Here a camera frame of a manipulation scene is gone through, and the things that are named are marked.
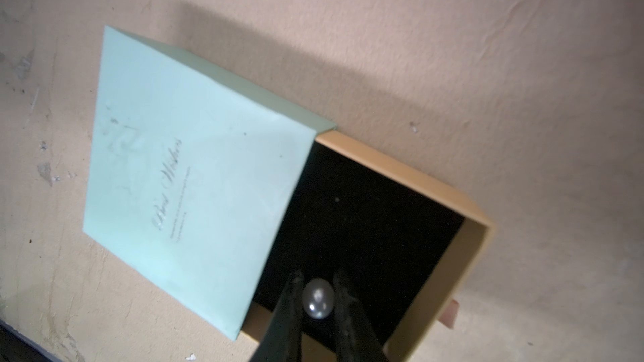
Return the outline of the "white pearl earring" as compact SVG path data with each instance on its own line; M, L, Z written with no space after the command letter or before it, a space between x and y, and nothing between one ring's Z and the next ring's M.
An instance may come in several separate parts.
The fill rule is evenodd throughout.
M335 308L335 291L323 278L314 278L304 287L302 306L305 313L314 320L328 318Z

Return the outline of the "mint jewelry box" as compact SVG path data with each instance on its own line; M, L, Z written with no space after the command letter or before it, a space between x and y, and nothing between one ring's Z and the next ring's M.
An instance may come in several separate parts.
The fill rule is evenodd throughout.
M465 194L191 52L102 41L84 232L232 340L258 344L290 274L342 269L388 361L432 325L493 233ZM301 361L338 361L335 308Z

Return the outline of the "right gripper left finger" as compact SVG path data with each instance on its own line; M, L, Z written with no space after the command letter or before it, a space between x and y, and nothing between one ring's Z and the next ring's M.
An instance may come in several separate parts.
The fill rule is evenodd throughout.
M273 310L273 317L250 361L297 362L302 360L303 291L304 275L302 271L295 270L283 287Z

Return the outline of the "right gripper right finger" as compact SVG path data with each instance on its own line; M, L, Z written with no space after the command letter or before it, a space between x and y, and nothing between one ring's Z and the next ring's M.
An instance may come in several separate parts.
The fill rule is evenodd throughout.
M338 361L388 361L349 275L333 276L335 289L335 353Z

